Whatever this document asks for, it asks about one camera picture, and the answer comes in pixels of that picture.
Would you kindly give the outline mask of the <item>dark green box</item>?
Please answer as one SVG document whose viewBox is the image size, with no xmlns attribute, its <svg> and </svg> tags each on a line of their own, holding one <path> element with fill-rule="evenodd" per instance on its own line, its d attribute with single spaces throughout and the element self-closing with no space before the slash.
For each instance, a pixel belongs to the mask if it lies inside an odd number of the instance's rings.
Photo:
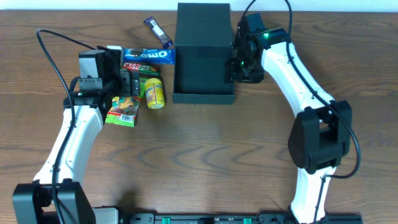
<svg viewBox="0 0 398 224">
<path fill-rule="evenodd" d="M 229 4 L 178 3 L 174 103 L 234 103 L 234 83 L 226 79 L 232 41 Z"/>
</svg>

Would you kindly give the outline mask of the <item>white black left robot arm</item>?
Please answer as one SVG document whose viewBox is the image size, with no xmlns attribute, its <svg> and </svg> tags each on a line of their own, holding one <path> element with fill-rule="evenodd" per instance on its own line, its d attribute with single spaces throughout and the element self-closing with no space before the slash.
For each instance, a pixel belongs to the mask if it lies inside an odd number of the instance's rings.
<svg viewBox="0 0 398 224">
<path fill-rule="evenodd" d="M 116 96 L 139 93 L 137 73 L 122 72 L 124 48 L 80 52 L 80 76 L 67 88 L 63 121 L 49 157 L 30 184 L 18 184 L 12 202 L 18 223 L 96 223 L 83 179 L 93 143 Z"/>
</svg>

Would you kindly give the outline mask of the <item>blue Oreo cookie pack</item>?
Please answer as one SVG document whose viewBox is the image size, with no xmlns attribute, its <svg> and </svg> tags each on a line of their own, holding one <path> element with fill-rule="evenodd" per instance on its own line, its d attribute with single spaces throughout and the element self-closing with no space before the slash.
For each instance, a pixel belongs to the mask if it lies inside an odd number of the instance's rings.
<svg viewBox="0 0 398 224">
<path fill-rule="evenodd" d="M 124 49 L 125 62 L 174 64 L 174 49 Z"/>
</svg>

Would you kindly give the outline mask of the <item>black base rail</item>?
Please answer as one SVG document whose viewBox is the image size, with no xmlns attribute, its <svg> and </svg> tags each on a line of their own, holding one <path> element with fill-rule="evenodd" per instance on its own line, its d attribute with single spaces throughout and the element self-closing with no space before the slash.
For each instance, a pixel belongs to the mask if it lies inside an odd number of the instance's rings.
<svg viewBox="0 0 398 224">
<path fill-rule="evenodd" d="M 133 213 L 119 218 L 121 224 L 293 224 L 299 223 L 290 213 L 258 213 L 257 215 L 156 215 Z"/>
</svg>

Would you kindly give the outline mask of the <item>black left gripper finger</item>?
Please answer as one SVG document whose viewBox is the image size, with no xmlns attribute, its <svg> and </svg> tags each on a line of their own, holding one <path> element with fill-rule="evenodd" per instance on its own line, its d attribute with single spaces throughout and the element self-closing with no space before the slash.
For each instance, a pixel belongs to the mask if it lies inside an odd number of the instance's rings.
<svg viewBox="0 0 398 224">
<path fill-rule="evenodd" d="M 139 72 L 132 71 L 131 72 L 131 94 L 132 95 L 139 95 L 140 94 L 140 84 L 139 84 Z"/>
<path fill-rule="evenodd" d="M 121 70 L 119 77 L 121 79 L 121 90 L 120 90 L 120 95 L 121 96 L 131 96 L 132 95 L 132 90 L 131 90 L 131 74 L 128 70 Z"/>
</svg>

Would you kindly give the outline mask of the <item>green gummy candy bag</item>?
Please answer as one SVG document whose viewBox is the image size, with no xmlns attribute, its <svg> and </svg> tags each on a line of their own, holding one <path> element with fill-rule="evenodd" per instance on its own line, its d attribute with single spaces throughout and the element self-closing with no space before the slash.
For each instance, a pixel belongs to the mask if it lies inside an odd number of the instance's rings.
<svg viewBox="0 0 398 224">
<path fill-rule="evenodd" d="M 146 80 L 146 78 L 139 79 L 140 93 L 138 96 L 116 96 L 112 99 L 112 107 L 106 116 L 106 123 L 134 127 L 137 111 L 144 97 Z"/>
</svg>

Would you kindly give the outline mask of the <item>dark blue chocolate bar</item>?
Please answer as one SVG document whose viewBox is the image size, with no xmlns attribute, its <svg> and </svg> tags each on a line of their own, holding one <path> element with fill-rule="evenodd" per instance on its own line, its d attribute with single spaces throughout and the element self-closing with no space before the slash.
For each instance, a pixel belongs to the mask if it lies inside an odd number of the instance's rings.
<svg viewBox="0 0 398 224">
<path fill-rule="evenodd" d="M 164 49 L 173 46 L 172 39 L 164 32 L 153 17 L 145 19 L 144 24 L 156 35 Z"/>
</svg>

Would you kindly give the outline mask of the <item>red KitKat Milo bar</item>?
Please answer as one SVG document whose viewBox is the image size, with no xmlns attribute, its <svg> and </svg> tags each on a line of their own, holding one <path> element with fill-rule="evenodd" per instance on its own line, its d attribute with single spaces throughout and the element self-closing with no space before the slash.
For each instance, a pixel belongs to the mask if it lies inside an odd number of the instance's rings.
<svg viewBox="0 0 398 224">
<path fill-rule="evenodd" d="M 125 62 L 122 69 L 127 69 L 130 72 L 139 72 L 144 75 L 160 75 L 160 68 L 155 65 L 147 65 L 143 63 Z"/>
</svg>

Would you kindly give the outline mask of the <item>yellow Mentos bottle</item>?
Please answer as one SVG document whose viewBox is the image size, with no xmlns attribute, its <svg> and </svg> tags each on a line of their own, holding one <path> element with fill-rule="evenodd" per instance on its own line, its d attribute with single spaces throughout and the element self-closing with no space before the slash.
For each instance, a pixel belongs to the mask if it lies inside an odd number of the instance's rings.
<svg viewBox="0 0 398 224">
<path fill-rule="evenodd" d="M 152 110 L 161 109 L 165 105 L 163 84 L 158 78 L 150 78 L 145 82 L 147 105 Z"/>
</svg>

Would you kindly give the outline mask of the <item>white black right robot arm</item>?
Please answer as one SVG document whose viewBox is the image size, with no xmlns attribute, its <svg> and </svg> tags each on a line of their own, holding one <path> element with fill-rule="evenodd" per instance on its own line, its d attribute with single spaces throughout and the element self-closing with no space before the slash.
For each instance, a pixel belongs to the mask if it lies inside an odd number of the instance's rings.
<svg viewBox="0 0 398 224">
<path fill-rule="evenodd" d="M 297 166 L 294 199 L 287 223 L 361 223 L 356 215 L 328 214 L 325 200 L 336 168 L 357 142 L 351 128 L 352 109 L 336 101 L 312 77 L 283 28 L 267 29 L 262 21 L 242 19 L 232 43 L 228 80 L 259 83 L 269 74 L 279 86 L 295 117 L 288 150 Z"/>
</svg>

